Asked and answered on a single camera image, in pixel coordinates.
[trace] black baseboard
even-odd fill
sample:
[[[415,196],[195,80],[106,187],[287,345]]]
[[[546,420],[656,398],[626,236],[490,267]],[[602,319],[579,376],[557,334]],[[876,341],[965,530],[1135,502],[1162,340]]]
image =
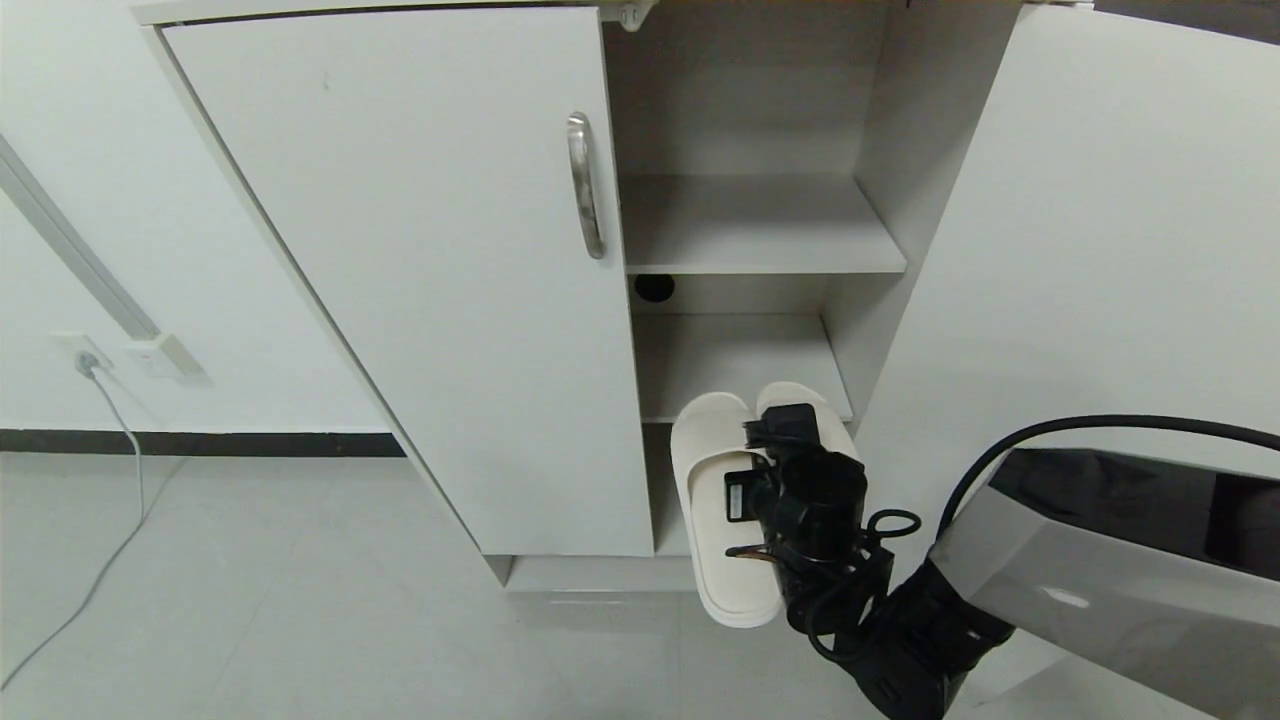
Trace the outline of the black baseboard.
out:
[[[184,457],[404,457],[390,433],[136,433],[143,455]],[[0,452],[133,455],[111,430],[5,430]]]

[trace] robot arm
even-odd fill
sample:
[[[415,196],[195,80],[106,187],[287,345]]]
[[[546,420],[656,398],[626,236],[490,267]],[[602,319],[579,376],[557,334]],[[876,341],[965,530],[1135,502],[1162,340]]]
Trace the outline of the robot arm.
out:
[[[1280,483],[1093,450],[1016,448],[1100,427],[1280,451],[1280,437],[1180,418],[1025,428],[965,473],[928,559],[890,593],[893,556],[882,541],[915,532],[919,519],[890,510],[864,525],[861,464],[817,442],[810,406],[771,407],[746,427],[749,447],[767,459],[726,477],[727,497],[746,498],[730,521],[759,521],[765,542],[727,555],[773,562],[791,626],[892,720],[942,717],[1015,626],[1217,717],[1280,717]],[[893,519],[899,527],[887,528]],[[823,635],[835,635],[832,647]]]

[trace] metal door handle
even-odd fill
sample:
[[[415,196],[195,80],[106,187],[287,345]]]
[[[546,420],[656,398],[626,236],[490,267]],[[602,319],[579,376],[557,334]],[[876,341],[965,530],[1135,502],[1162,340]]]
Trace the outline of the metal door handle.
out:
[[[582,242],[591,258],[604,258],[604,241],[600,240],[600,224],[595,219],[595,193],[591,191],[591,126],[586,115],[573,113],[568,117],[568,167],[573,174],[573,195],[577,197],[577,219],[582,223]]]

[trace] wall outlet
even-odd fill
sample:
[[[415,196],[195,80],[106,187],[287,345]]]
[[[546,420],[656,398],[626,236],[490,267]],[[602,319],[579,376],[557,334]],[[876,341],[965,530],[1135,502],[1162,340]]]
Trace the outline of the wall outlet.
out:
[[[124,346],[124,352],[152,378],[180,379],[201,372],[196,359],[169,333],[131,342]]]
[[[81,352],[88,352],[93,357],[97,357],[99,368],[102,368],[104,370],[111,369],[111,361],[84,333],[49,333],[49,341],[54,343],[54,347],[56,347],[59,352],[67,356],[72,368],[76,366],[77,355]]]

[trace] white cabinet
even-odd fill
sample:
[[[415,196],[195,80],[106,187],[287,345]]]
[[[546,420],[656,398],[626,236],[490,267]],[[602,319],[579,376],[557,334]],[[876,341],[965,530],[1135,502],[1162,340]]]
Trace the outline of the white cabinet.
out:
[[[1240,260],[1280,220],[1272,47],[1016,3],[672,1],[639,32],[320,4],[140,17],[509,587],[691,587],[663,443],[701,392],[810,384],[860,428],[872,503],[928,516],[996,427],[1169,410],[1189,370],[1120,372],[1124,333],[1280,309]],[[1193,313],[1236,272],[1245,315]],[[1175,345],[1148,347],[1192,368]],[[1101,356],[1116,379],[1082,380]],[[1112,392],[1143,372],[1149,397]]]
[[[164,40],[480,548],[652,555],[596,10],[320,14]],[[572,113],[593,131],[602,259],[579,223]]]

